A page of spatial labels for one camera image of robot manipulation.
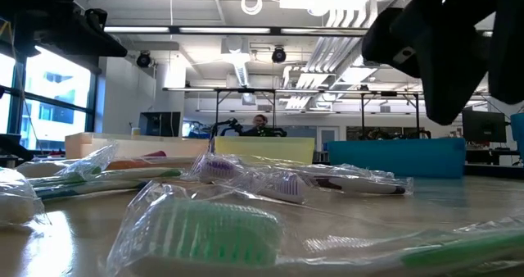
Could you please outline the wrapped orange toothbrush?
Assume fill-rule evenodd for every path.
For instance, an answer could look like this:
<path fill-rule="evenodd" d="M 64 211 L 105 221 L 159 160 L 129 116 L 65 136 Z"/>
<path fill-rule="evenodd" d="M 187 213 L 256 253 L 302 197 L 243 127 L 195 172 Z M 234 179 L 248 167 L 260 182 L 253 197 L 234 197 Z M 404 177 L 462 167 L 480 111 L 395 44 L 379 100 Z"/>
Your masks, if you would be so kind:
<path fill-rule="evenodd" d="M 150 167 L 190 168 L 197 157 L 135 157 L 112 161 L 107 170 L 126 170 Z M 53 176 L 58 171 L 79 161 L 79 159 L 54 161 L 28 161 L 15 170 L 26 178 Z"/>

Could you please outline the small blue plastic bin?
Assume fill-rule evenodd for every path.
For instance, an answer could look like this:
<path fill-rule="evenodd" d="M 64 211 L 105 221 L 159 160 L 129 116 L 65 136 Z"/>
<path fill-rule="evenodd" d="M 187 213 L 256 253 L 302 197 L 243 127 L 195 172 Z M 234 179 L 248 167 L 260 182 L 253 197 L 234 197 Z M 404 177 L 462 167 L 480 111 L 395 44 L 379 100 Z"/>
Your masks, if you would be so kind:
<path fill-rule="evenodd" d="M 524 163 L 524 112 L 510 117 L 513 140 L 517 143 L 517 150 Z"/>

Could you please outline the pile of wrapped toothbrushes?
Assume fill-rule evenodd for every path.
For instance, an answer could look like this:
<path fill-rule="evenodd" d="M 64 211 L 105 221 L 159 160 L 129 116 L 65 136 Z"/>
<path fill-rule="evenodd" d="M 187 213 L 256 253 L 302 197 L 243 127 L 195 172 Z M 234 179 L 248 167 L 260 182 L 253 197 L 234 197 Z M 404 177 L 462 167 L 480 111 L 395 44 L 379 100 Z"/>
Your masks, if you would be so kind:
<path fill-rule="evenodd" d="M 284 202 L 302 204 L 304 184 L 299 176 L 288 171 L 250 171 L 230 180 L 234 188 Z"/>

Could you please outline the wrapped white toothbrush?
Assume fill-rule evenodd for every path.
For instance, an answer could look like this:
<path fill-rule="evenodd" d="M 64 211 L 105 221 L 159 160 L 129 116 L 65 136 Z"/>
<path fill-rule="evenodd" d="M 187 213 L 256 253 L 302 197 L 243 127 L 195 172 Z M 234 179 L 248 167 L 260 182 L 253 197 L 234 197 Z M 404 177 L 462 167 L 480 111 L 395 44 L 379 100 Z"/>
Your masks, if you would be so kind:
<path fill-rule="evenodd" d="M 0 228 L 50 225 L 41 198 L 18 171 L 0 167 Z"/>

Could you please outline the black computer monitor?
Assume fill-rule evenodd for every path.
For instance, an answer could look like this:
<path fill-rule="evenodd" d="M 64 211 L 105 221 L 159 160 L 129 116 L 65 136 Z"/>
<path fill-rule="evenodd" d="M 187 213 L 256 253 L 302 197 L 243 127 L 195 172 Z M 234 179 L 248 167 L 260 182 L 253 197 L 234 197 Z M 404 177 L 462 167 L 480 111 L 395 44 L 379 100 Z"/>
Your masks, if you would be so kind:
<path fill-rule="evenodd" d="M 475 143 L 506 143 L 506 121 L 503 113 L 464 110 L 463 137 Z"/>
<path fill-rule="evenodd" d="M 138 127 L 141 135 L 178 137 L 180 113 L 178 111 L 143 112 L 139 116 Z"/>

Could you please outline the black workstation frame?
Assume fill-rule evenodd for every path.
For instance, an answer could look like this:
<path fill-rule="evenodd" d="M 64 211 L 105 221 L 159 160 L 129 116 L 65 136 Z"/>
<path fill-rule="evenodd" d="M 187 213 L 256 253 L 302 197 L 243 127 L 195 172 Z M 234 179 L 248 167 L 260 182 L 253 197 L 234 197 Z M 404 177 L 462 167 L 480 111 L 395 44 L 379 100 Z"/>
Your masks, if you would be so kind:
<path fill-rule="evenodd" d="M 241 88 L 217 88 L 213 89 L 213 91 L 216 93 L 216 101 L 215 101 L 215 123 L 212 126 L 211 135 L 210 137 L 217 137 L 219 135 L 219 127 L 221 125 L 226 125 L 226 122 L 219 122 L 219 105 L 223 100 L 225 100 L 231 93 L 251 93 L 256 94 L 260 93 L 262 94 L 266 99 L 269 100 L 269 103 L 272 105 L 272 118 L 273 118 L 273 128 L 276 127 L 276 97 L 277 93 L 275 89 L 253 89 L 253 88 L 247 88 L 247 87 L 241 87 Z"/>
<path fill-rule="evenodd" d="M 369 94 L 371 95 L 371 98 L 369 100 L 374 99 L 376 96 L 378 97 L 384 97 L 384 98 L 393 98 L 393 97 L 403 97 L 407 103 L 409 103 L 412 107 L 415 108 L 415 116 L 416 116 L 416 138 L 420 138 L 421 133 L 421 126 L 420 126 L 420 106 L 419 106 L 419 94 L 418 93 L 408 93 L 408 92 L 397 92 L 397 91 L 369 91 L 369 92 L 360 92 L 360 114 L 361 114 L 361 130 L 362 139 L 366 139 L 367 135 L 365 133 L 365 107 L 368 104 L 365 101 L 365 96 Z"/>

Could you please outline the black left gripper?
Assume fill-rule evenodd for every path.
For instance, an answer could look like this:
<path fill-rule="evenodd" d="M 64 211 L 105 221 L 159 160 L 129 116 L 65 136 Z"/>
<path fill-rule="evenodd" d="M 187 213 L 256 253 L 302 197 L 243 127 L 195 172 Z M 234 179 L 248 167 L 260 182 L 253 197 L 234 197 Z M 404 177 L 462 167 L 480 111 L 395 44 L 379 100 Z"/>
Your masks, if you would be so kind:
<path fill-rule="evenodd" d="M 128 50 L 104 31 L 108 14 L 92 8 L 84 14 L 73 12 L 59 20 L 59 5 L 14 7 L 0 5 L 0 19 L 14 29 L 13 44 L 18 55 L 38 55 L 35 45 L 56 46 L 69 55 L 125 57 Z"/>

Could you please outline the person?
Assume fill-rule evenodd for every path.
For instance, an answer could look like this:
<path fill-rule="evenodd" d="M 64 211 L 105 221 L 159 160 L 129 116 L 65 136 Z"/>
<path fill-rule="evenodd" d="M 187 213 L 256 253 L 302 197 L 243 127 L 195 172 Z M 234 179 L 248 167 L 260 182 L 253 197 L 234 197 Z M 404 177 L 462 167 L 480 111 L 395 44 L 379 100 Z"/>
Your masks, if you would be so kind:
<path fill-rule="evenodd" d="M 282 128 L 268 126 L 268 118 L 259 114 L 253 118 L 253 127 L 247 131 L 242 132 L 241 136 L 287 137 L 287 132 Z"/>

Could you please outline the large blue plastic bin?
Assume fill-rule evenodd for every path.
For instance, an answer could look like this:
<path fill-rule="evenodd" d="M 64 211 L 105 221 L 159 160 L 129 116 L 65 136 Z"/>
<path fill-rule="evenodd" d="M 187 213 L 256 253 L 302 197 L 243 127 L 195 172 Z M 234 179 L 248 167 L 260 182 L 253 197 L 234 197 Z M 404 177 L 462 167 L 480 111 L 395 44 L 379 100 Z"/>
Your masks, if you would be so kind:
<path fill-rule="evenodd" d="M 327 144 L 330 163 L 349 164 L 397 176 L 460 179 L 466 159 L 462 138 L 336 141 Z"/>

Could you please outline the orange plastic bin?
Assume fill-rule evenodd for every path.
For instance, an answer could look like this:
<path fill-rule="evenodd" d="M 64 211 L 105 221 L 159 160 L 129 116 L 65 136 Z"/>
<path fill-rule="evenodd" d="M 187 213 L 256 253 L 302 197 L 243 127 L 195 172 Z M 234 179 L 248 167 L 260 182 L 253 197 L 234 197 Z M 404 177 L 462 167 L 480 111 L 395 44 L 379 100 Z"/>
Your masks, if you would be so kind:
<path fill-rule="evenodd" d="M 113 143 L 118 147 L 116 157 L 142 157 L 153 152 L 163 152 L 167 157 L 197 157 L 209 146 L 206 139 L 78 133 L 65 137 L 65 154 L 68 159 L 83 158 Z"/>

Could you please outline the wrapped blue toothbrush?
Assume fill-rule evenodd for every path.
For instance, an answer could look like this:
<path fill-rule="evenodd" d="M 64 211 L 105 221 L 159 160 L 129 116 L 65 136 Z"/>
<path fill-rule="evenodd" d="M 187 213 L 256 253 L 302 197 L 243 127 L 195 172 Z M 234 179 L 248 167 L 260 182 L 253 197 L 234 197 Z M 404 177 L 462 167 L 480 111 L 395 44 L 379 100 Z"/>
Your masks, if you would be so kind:
<path fill-rule="evenodd" d="M 107 180 L 89 181 L 77 184 L 59 184 L 46 187 L 34 187 L 36 195 L 42 200 L 67 198 L 84 194 L 115 191 L 121 189 L 141 189 L 147 181 Z"/>

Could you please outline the yellow plastic bin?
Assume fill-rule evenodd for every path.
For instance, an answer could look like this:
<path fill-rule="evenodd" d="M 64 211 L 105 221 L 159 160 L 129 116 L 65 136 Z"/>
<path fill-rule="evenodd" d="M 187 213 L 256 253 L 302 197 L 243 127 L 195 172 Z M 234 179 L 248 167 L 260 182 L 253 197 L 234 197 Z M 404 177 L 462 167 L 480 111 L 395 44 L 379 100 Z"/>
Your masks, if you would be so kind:
<path fill-rule="evenodd" d="M 311 164 L 315 150 L 314 138 L 219 136 L 215 152 L 241 156 L 257 156 Z"/>

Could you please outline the wrapped purple toothbrush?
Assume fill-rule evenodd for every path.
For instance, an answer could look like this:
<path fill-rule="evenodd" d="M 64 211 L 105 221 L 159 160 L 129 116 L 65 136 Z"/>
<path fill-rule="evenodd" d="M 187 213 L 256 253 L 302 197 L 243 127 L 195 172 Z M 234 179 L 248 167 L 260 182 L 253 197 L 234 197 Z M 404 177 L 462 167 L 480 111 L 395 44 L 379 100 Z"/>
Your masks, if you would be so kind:
<path fill-rule="evenodd" d="M 300 166 L 296 170 L 307 184 L 342 193 L 376 195 L 413 193 L 412 178 L 396 178 L 392 172 L 383 170 L 369 170 L 348 164 Z"/>
<path fill-rule="evenodd" d="M 200 155 L 193 165 L 183 172 L 181 179 L 209 184 L 236 179 L 245 172 L 246 169 L 238 156 L 207 152 Z"/>

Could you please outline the long ceiling light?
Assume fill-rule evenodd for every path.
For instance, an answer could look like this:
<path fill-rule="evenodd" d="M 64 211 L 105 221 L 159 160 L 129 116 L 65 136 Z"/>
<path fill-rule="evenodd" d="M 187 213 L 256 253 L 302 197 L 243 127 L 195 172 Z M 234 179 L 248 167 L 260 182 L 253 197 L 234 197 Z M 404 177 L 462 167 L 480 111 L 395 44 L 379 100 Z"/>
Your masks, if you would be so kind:
<path fill-rule="evenodd" d="M 252 27 L 180 27 L 181 34 L 269 34 L 270 28 Z"/>

